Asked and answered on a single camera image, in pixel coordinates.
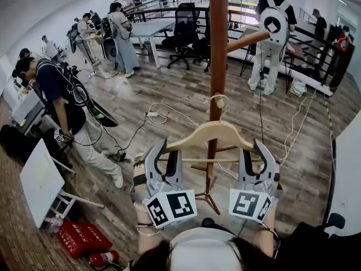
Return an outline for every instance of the red box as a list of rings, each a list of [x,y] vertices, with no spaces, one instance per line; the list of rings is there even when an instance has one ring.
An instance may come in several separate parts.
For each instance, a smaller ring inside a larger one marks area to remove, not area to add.
[[[58,237],[74,259],[86,253],[106,252],[112,247],[112,243],[93,224],[64,220]]]

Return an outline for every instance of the wooden floor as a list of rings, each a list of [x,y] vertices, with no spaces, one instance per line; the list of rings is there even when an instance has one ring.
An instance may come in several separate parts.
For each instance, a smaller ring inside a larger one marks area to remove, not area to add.
[[[159,51],[162,68],[157,69],[152,59],[141,50],[137,50],[137,52],[140,54],[141,69],[129,79],[123,75],[110,78],[113,73],[112,66],[106,62],[96,68],[97,75],[95,77],[88,79],[89,66],[83,64],[82,58],[78,54],[70,54],[68,57],[71,65],[77,64],[79,68],[83,68],[80,79],[87,85],[93,98],[120,123],[120,126],[108,129],[108,131],[121,146],[126,146],[135,130],[143,124],[144,115],[149,111],[152,103],[165,103],[184,113],[197,124],[208,121],[209,105],[204,102],[209,98],[210,74],[204,73],[205,65],[191,65],[190,71],[186,71],[182,63],[166,69],[169,53]],[[243,77],[239,76],[240,69],[240,62],[232,60],[228,62],[225,94],[230,98],[232,106],[223,120],[234,124],[247,141],[261,140],[259,91],[250,91],[246,84],[252,70],[251,67],[244,72]],[[285,156],[284,140],[291,131],[291,118],[305,97],[297,98],[293,94],[286,94],[285,85],[285,80],[279,78],[274,94],[261,98],[265,144],[277,158]],[[313,91],[309,91],[307,95],[312,96]],[[309,102],[310,99],[306,100],[301,114],[294,119],[295,132],[290,136],[287,146],[296,136]],[[339,135],[361,108],[361,95],[352,79],[345,77],[337,93],[329,100],[329,107],[335,135]],[[188,136],[195,129],[189,120],[167,107],[157,105],[152,107],[152,111],[166,116],[167,122],[156,125],[147,119],[146,124],[139,130],[127,149],[132,156],[145,151],[163,138],[168,138],[169,142],[175,142]],[[184,158],[205,158],[206,148],[199,146],[184,150],[182,155]],[[236,156],[236,152],[229,151],[219,154],[219,158],[227,158],[230,155]],[[28,259],[16,260],[16,254],[22,252],[26,242],[23,242],[16,233],[8,233],[8,230],[11,224],[20,224],[17,216],[24,211],[24,198],[21,195],[22,189],[18,178],[21,167],[14,162],[9,162],[3,152],[1,152],[1,156],[4,161],[2,166],[5,170],[0,175],[1,193],[6,194],[6,197],[1,196],[3,223],[0,228],[0,236],[2,242],[4,240],[8,242],[8,237],[16,237],[11,241],[11,252],[4,247],[1,251],[6,261],[13,262],[11,270],[17,270],[16,264],[22,266],[23,270],[39,270],[41,268],[37,268],[37,266],[43,264],[42,255],[39,255],[36,264],[34,263],[31,267],[27,267],[23,263]],[[74,151],[71,151],[69,157],[77,174],[64,174],[67,182],[66,190],[105,205],[105,209],[88,207],[83,204],[77,205],[77,208],[82,217],[95,223],[114,243],[115,249],[121,254],[121,262],[125,264],[135,257],[138,238],[134,227],[136,217],[128,196],[132,184],[132,164],[120,163],[125,184],[122,190],[117,190],[111,178],[86,166]],[[310,107],[309,115],[298,139],[281,168],[284,195],[276,214],[278,231],[291,233],[297,224],[303,221],[312,225],[321,223],[328,199],[331,165],[329,121],[324,97],[318,94]],[[222,167],[237,175],[235,173],[236,164],[222,164]],[[196,193],[204,191],[204,172],[191,169],[188,164],[183,164],[183,172],[187,188],[195,189]],[[217,216],[206,202],[199,201],[197,203],[198,218],[176,228],[167,228],[164,231],[167,238],[170,239],[181,231],[199,226],[200,221],[205,217],[212,217],[217,223],[229,228],[234,233],[239,233],[243,222],[227,214],[229,188],[234,186],[235,180],[217,165],[214,168],[214,175],[217,176],[217,181],[212,195],[222,214]],[[12,184],[11,190],[6,188],[8,182]],[[12,204],[7,204],[7,200],[11,199]],[[4,215],[4,212],[9,213],[10,210],[14,212],[13,215]],[[56,244],[53,242],[55,239],[49,238],[45,230],[38,231],[35,228],[29,212],[23,213],[21,218],[23,219],[20,225],[29,229],[31,237],[42,238],[45,236],[50,242],[49,244]],[[241,236],[250,238],[253,228],[253,224],[247,223]],[[28,251],[28,255],[32,257],[31,251]],[[80,267],[81,263],[75,263],[70,259],[64,263],[64,266],[63,270],[85,268],[85,266]]]

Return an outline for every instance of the white folding table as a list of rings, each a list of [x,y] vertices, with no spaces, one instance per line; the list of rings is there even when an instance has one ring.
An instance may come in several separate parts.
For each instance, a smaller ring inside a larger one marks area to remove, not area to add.
[[[143,48],[142,38],[149,38],[153,50],[154,60],[157,68],[160,68],[160,61],[157,53],[154,35],[158,34],[164,29],[167,29],[175,24],[173,19],[166,19],[166,21],[148,21],[142,23],[134,23],[130,37],[138,38],[140,48]]]
[[[20,174],[24,195],[37,228],[40,228],[44,221],[50,222],[51,219],[46,217],[49,211],[53,211],[56,217],[64,219],[75,201],[104,208],[104,205],[66,193],[62,189],[65,182],[54,162],[59,163],[50,156],[41,139]],[[56,198],[59,202],[54,207]],[[58,211],[61,203],[67,205],[63,212]]]

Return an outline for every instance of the railing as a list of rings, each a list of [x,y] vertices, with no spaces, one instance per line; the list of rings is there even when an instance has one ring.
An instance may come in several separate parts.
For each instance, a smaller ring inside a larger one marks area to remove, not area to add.
[[[300,15],[298,18],[306,22],[316,23],[316,20],[302,8],[300,8]]]
[[[197,10],[199,11],[207,11],[208,8],[207,7],[197,7],[196,8]],[[172,18],[174,19],[175,16],[172,15],[167,15],[166,17],[164,17],[164,14],[162,14],[162,12],[165,12],[165,13],[170,13],[171,11],[176,11],[178,10],[177,7],[172,7],[172,8],[157,8],[157,9],[145,9],[143,11],[138,11],[138,12],[132,12],[131,13],[131,16],[142,16],[142,17],[145,17],[147,15],[147,17],[150,17],[150,15],[153,15],[151,17],[151,19],[164,19],[164,18]],[[194,10],[194,8],[183,8],[182,11],[192,11]],[[237,11],[237,10],[233,10],[233,9],[229,9],[229,14],[230,14],[230,18],[229,18],[229,22],[238,22],[240,23],[239,25],[239,29],[232,29],[232,28],[229,28],[229,30],[231,32],[235,32],[235,33],[238,33],[237,37],[233,37],[233,36],[229,36],[228,39],[231,39],[231,40],[236,40],[239,38],[239,33],[243,33],[244,31],[241,30],[241,28],[243,26],[246,26],[247,24],[246,23],[243,23],[242,20],[243,20],[243,17],[250,17],[250,18],[254,18],[256,15],[255,14],[252,14],[252,13],[249,13],[249,12],[246,12],[246,11]],[[134,19],[135,21],[141,21],[144,19],[140,18],[140,19]],[[200,28],[203,29],[203,31],[201,30],[201,34],[204,34],[205,32],[205,15],[201,15],[199,17],[199,21],[202,22],[204,21],[204,23],[200,23]],[[302,48],[302,51],[303,51],[303,54],[304,55],[308,55],[308,56],[312,56],[313,58],[317,59],[319,61],[319,63],[316,63],[316,64],[310,64],[307,62],[306,59],[304,58],[301,58],[301,57],[297,57],[295,55],[287,55],[285,57],[285,63],[286,63],[286,60],[287,59],[290,59],[291,57],[293,57],[294,59],[297,59],[297,60],[301,60],[302,62],[304,63],[307,63],[309,65],[311,65],[312,67],[315,67],[316,68],[316,71],[314,71],[314,73],[318,73],[316,76],[312,76],[312,78],[318,82],[320,82],[322,85],[325,85],[327,83],[327,80],[329,78],[329,75],[334,74],[333,76],[333,79],[331,81],[331,84],[333,85],[332,86],[332,91],[335,92],[338,85],[340,84],[345,72],[346,72],[346,68],[345,67],[340,67],[339,65],[343,63],[343,65],[345,65],[345,53],[343,53],[342,51],[340,51],[335,45],[333,45],[332,43],[330,43],[329,41],[326,41],[302,28],[299,28],[299,27],[296,27],[296,32],[298,33],[302,33],[303,35],[306,35],[308,36],[309,39],[307,39],[307,41],[310,41],[310,40],[317,40],[319,42],[321,42],[322,44],[322,47],[323,49],[319,49],[319,48],[316,48],[313,44],[311,43],[308,43],[306,41],[302,41],[300,40],[299,38],[297,37],[292,37],[292,39],[294,41],[297,41],[300,45],[304,45],[306,46],[305,48]],[[314,49],[317,49],[318,52],[321,53],[321,57],[317,57],[311,53],[308,52],[309,48],[314,48]],[[287,61],[287,65],[289,65],[290,67],[290,70],[292,69],[296,69],[297,71],[301,72],[302,73],[302,68],[299,66],[299,65],[295,65],[294,63],[292,63],[292,59],[291,59],[291,62],[290,61]]]
[[[148,11],[148,10],[156,10],[156,9],[163,9],[161,12],[147,12],[147,14],[141,14],[139,18],[143,21],[147,21],[149,19],[157,18],[157,14],[161,17],[169,14],[171,7],[178,7],[181,3],[194,3],[195,5],[207,2],[209,0],[153,0],[147,3],[143,3],[141,5],[135,6],[133,8],[129,8],[125,10],[128,16],[132,18],[132,12],[139,12],[139,11]]]

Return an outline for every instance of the clothes hanger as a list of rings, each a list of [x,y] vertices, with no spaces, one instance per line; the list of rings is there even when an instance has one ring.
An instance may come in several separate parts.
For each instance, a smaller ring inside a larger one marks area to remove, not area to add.
[[[165,154],[171,151],[182,150],[191,146],[201,145],[213,139],[219,139],[222,142],[231,145],[232,148],[242,148],[243,150],[258,154],[253,145],[240,136],[237,129],[226,121],[210,121],[200,125],[191,135],[181,141],[170,143],[165,149]],[[139,160],[143,154],[137,154],[135,161]],[[207,160],[207,159],[182,159],[188,163],[236,163],[239,159],[228,160]]]

